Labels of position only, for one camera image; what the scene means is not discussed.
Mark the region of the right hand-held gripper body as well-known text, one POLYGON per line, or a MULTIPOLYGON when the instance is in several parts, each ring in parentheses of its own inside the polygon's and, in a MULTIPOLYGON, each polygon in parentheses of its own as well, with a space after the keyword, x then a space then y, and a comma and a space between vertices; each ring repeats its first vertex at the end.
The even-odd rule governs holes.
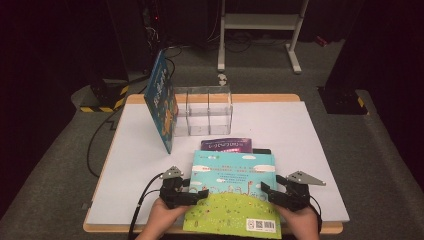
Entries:
POLYGON ((288 180, 288 186, 284 186, 286 191, 280 192, 275 190, 275 198, 272 201, 268 201, 293 212, 304 209, 310 205, 310 185, 326 185, 324 181, 303 171, 296 171, 285 178, 288 180))

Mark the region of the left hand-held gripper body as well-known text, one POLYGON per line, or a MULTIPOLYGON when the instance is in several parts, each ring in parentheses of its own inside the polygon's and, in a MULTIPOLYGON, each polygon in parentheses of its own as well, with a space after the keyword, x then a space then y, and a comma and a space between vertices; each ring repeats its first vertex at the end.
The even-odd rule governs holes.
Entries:
POLYGON ((193 199, 195 193, 183 191, 183 172, 178 167, 170 167, 160 175, 160 179, 162 180, 162 186, 159 197, 170 209, 197 204, 198 201, 193 199))

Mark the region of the light blue green picture book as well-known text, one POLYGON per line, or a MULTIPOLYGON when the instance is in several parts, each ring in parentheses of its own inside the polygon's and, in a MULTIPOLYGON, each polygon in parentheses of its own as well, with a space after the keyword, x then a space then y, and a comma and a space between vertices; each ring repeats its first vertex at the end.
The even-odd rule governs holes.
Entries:
POLYGON ((261 190, 277 188, 274 156, 197 150, 189 191, 209 192, 187 211, 185 231, 266 239, 281 237, 280 215, 261 190))

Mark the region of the purple book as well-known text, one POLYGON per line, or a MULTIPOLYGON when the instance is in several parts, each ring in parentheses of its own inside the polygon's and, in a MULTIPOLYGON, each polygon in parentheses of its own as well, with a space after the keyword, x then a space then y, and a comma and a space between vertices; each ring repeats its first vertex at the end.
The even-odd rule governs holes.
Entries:
POLYGON ((252 140, 250 138, 219 138, 202 140, 203 151, 252 153, 252 140))

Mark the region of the clear acrylic book rack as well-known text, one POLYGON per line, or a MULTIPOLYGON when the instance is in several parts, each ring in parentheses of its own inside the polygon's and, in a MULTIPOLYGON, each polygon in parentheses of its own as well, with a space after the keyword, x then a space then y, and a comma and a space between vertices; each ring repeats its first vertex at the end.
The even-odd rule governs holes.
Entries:
POLYGON ((233 104, 228 86, 177 87, 175 93, 178 106, 176 136, 231 133, 233 104))

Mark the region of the dark blue picture book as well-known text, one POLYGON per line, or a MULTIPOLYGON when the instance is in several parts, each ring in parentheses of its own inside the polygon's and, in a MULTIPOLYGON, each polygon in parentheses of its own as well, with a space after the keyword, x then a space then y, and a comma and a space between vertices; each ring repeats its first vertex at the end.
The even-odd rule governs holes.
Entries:
POLYGON ((144 93, 144 100, 168 154, 171 153, 174 128, 177 123, 178 106, 163 51, 156 57, 144 93))

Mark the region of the person's left hand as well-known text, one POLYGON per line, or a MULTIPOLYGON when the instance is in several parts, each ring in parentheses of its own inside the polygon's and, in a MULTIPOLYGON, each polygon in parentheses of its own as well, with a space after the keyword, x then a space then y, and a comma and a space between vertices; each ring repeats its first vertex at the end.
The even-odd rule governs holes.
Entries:
POLYGON ((159 238, 189 209, 191 209, 191 206, 178 206, 170 209, 161 198, 158 198, 152 205, 142 233, 150 238, 159 238))

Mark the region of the person's right hand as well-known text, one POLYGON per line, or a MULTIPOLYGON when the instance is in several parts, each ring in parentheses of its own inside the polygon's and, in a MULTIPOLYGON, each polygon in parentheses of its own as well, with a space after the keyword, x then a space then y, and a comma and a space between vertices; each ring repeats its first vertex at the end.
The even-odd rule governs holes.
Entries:
POLYGON ((275 209, 297 240, 320 240, 317 215, 310 207, 295 212, 278 205, 275 205, 275 209))

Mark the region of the black yellow striped stand base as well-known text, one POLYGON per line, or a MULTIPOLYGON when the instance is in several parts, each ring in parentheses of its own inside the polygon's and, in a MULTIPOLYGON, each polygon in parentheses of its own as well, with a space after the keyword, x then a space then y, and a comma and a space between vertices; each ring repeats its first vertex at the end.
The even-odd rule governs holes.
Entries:
POLYGON ((80 110, 86 113, 114 112, 122 106, 128 89, 127 81, 104 79, 89 87, 80 103, 80 110))
POLYGON ((366 115, 368 110, 355 91, 319 87, 318 93, 328 114, 366 115))

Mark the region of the white metal stand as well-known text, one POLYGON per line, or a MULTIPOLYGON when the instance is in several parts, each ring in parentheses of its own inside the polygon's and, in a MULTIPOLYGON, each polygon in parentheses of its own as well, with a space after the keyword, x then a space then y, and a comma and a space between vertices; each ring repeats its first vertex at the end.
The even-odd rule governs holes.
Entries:
POLYGON ((277 30, 292 31, 290 43, 285 45, 293 72, 302 72, 300 63, 295 53, 295 47, 303 25, 309 0, 302 0, 298 14, 248 14, 227 13, 226 0, 221 0, 220 9, 220 36, 217 56, 217 70, 225 71, 225 32, 227 30, 277 30))

